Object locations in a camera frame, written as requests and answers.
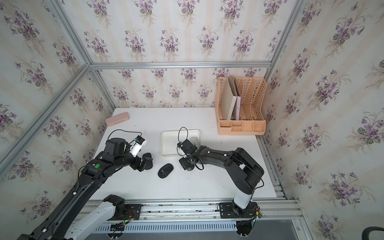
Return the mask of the black oval mouse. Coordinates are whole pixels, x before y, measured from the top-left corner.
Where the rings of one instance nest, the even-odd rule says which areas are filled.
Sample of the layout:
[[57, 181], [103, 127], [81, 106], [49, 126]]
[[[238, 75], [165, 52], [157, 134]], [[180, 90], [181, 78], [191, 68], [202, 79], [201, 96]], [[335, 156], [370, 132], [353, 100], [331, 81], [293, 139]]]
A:
[[195, 163], [187, 158], [181, 158], [179, 159], [179, 163], [183, 167], [185, 171], [192, 171], [195, 168]]

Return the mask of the black mouse with logo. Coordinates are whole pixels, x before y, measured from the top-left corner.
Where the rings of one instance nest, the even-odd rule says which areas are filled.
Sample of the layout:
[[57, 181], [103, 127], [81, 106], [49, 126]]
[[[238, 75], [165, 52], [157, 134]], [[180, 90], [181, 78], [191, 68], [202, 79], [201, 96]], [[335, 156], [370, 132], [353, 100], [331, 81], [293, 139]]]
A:
[[160, 179], [164, 179], [170, 175], [170, 173], [174, 170], [174, 166], [170, 163], [162, 166], [158, 171], [158, 177]]

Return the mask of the white plastic storage tray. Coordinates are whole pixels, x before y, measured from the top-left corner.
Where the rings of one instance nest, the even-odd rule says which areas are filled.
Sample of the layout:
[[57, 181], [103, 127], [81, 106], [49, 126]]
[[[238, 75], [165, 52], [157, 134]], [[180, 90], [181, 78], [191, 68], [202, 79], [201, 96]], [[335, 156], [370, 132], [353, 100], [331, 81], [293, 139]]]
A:
[[161, 134], [161, 155], [164, 157], [174, 157], [182, 155], [181, 150], [177, 150], [177, 144], [188, 139], [194, 145], [199, 147], [201, 145], [201, 133], [199, 130], [177, 130], [166, 131]]

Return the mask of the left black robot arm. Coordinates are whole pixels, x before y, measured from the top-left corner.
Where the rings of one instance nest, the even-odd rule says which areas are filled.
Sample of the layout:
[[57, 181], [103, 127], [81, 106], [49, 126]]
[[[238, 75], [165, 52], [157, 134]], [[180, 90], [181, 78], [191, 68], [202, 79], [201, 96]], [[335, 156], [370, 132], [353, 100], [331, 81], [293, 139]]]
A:
[[139, 157], [138, 153], [146, 143], [141, 136], [132, 143], [122, 138], [107, 140], [105, 149], [79, 172], [75, 185], [53, 212], [31, 234], [22, 234], [19, 239], [84, 240], [105, 221], [123, 218], [124, 198], [109, 195], [96, 210], [73, 223], [88, 200], [113, 174], [126, 166], [140, 172], [145, 170], [152, 159]]

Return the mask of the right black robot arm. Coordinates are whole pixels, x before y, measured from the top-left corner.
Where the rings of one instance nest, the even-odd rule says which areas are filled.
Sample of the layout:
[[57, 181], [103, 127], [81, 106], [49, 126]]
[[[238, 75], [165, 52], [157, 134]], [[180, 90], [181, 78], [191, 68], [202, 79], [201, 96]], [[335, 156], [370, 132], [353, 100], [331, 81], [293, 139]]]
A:
[[237, 187], [234, 207], [245, 210], [260, 182], [263, 183], [264, 169], [243, 148], [234, 151], [219, 151], [207, 146], [192, 144], [189, 140], [177, 143], [177, 152], [182, 151], [181, 166], [186, 171], [204, 170], [206, 165], [223, 168]]

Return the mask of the pink pencil case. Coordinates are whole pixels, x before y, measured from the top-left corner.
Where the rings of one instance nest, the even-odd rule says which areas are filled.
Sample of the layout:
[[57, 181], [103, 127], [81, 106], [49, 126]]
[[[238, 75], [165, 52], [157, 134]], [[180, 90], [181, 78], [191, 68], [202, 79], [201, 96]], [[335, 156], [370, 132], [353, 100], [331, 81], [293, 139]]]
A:
[[108, 127], [115, 126], [117, 124], [126, 122], [130, 119], [128, 112], [123, 112], [121, 114], [109, 117], [106, 119], [106, 124]]

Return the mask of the pink folder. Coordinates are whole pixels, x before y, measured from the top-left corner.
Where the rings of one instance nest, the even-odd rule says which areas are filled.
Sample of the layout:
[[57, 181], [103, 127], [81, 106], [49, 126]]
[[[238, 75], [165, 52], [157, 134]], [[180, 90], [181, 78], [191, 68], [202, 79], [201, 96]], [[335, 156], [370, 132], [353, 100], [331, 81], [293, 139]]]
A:
[[241, 108], [241, 94], [240, 94], [239, 88], [237, 87], [235, 78], [232, 78], [232, 89], [234, 91], [234, 95], [236, 95], [236, 97], [237, 97], [236, 103], [235, 103], [235, 107], [234, 107], [234, 111], [233, 111], [233, 118], [234, 118], [234, 120], [239, 121], [240, 120], [240, 112], [241, 112], [240, 111], [240, 108]]

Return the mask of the beige folder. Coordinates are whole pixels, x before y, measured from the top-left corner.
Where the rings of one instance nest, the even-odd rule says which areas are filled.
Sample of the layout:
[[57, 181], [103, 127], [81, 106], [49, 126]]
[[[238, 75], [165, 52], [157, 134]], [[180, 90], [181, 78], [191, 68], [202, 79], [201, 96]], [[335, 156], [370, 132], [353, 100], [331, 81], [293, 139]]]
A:
[[237, 99], [238, 94], [235, 87], [234, 77], [230, 75], [225, 80], [220, 104], [223, 120], [231, 120]]

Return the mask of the orange plastic file organizer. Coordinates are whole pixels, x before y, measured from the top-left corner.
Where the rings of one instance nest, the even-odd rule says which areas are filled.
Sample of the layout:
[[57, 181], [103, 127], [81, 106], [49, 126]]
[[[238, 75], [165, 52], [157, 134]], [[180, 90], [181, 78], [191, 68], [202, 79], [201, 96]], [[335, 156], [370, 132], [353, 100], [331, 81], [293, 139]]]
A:
[[227, 77], [219, 78], [215, 96], [215, 114], [219, 135], [263, 135], [266, 120], [262, 114], [262, 103], [267, 88], [264, 78], [234, 77], [241, 94], [240, 120], [223, 120], [221, 99]]

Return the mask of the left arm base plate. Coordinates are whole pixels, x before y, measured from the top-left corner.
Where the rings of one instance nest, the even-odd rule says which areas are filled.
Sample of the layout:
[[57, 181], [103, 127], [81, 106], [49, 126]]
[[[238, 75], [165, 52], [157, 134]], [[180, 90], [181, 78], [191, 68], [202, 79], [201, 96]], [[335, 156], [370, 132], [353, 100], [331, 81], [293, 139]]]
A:
[[108, 212], [107, 221], [138, 220], [141, 204], [127, 204], [125, 199], [117, 195], [109, 195], [103, 199], [103, 210]]

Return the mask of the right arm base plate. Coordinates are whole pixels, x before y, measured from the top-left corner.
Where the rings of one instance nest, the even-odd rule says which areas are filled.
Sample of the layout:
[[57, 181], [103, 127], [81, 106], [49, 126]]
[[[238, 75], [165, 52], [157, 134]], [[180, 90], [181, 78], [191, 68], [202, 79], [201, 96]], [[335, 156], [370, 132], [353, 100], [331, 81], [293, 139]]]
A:
[[232, 202], [219, 203], [217, 209], [221, 219], [254, 219], [261, 216], [260, 207], [256, 202], [249, 202], [245, 209]]

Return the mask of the aluminium front rail frame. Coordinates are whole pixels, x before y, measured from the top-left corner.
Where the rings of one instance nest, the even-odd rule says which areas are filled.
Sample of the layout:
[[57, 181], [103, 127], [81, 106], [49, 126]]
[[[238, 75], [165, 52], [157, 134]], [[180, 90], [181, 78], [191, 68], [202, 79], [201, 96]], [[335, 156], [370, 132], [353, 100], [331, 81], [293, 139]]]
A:
[[291, 224], [299, 240], [313, 239], [299, 205], [294, 200], [261, 199], [248, 206], [243, 217], [228, 199], [126, 201], [126, 215], [91, 227], [93, 234], [119, 239], [123, 234], [237, 232], [241, 237], [259, 233], [265, 221]]

